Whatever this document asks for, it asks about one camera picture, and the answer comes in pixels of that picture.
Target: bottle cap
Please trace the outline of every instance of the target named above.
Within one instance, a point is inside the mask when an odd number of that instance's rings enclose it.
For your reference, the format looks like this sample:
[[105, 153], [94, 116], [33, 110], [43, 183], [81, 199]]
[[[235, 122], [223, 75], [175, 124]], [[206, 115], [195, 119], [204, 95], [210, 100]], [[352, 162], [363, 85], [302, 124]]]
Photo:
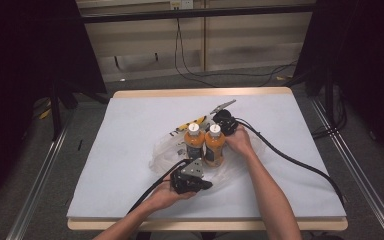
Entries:
[[191, 123], [188, 127], [189, 134], [192, 136], [197, 136], [199, 134], [199, 125], [196, 123]]
[[211, 137], [219, 137], [221, 133], [221, 128], [219, 125], [214, 124], [210, 127], [210, 135]]

